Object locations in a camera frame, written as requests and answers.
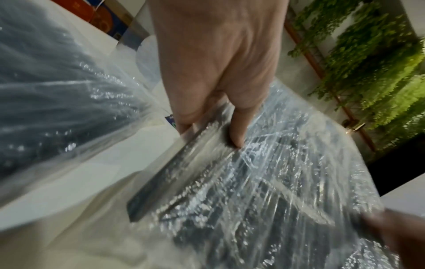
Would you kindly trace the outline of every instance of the plastic-wrapped object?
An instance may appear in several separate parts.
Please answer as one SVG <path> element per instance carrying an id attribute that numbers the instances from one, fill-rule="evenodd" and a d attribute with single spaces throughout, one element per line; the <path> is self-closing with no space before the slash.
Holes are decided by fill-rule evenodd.
<path id="1" fill-rule="evenodd" d="M 279 82 L 241 150 L 231 114 L 219 106 L 151 180 L 104 193 L 55 246 L 137 268 L 397 268 L 359 221 L 382 205 L 342 127 Z"/>
<path id="2" fill-rule="evenodd" d="M 34 1 L 0 1 L 0 59 L 0 200 L 152 114 L 139 84 L 92 58 Z"/>

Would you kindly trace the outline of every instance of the transparent plastic packaging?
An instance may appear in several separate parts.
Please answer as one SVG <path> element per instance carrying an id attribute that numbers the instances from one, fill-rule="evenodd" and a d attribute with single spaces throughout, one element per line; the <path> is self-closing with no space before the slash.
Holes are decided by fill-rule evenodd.
<path id="1" fill-rule="evenodd" d="M 0 202 L 155 117 L 143 86 L 42 4 L 0 1 Z"/>
<path id="2" fill-rule="evenodd" d="M 52 249 L 129 268 L 398 267 L 360 221 L 383 206 L 341 126 L 278 81 L 240 150 L 231 114 L 218 105 L 151 170 L 103 192 Z"/>

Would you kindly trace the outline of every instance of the blurred hand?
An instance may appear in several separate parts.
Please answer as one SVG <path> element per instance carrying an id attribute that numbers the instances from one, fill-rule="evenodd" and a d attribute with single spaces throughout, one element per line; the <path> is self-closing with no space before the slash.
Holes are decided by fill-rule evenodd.
<path id="1" fill-rule="evenodd" d="M 387 210 L 367 216 L 366 223 L 397 253 L 406 269 L 425 268 L 425 220 Z"/>
<path id="2" fill-rule="evenodd" d="M 225 95 L 230 138 L 245 132 L 268 95 L 288 0 L 149 0 L 162 79 L 182 133 Z"/>

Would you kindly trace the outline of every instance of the orange box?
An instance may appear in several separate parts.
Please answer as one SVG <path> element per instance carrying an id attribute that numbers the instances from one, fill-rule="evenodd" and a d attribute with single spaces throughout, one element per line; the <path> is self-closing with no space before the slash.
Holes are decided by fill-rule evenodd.
<path id="1" fill-rule="evenodd" d="M 94 7 L 83 0 L 52 0 L 66 10 L 89 22 L 94 14 Z"/>

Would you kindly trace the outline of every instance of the plastic wrap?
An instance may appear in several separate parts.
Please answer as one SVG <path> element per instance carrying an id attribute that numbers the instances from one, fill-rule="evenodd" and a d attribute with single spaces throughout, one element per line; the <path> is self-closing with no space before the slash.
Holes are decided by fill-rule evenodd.
<path id="1" fill-rule="evenodd" d="M 231 114 L 220 105 L 152 179 L 104 192 L 54 247 L 132 268 L 398 267 L 359 219 L 382 205 L 342 127 L 279 82 L 241 150 Z"/>
<path id="2" fill-rule="evenodd" d="M 0 1 L 0 59 L 0 200 L 152 115 L 139 84 L 93 58 L 34 1 Z"/>

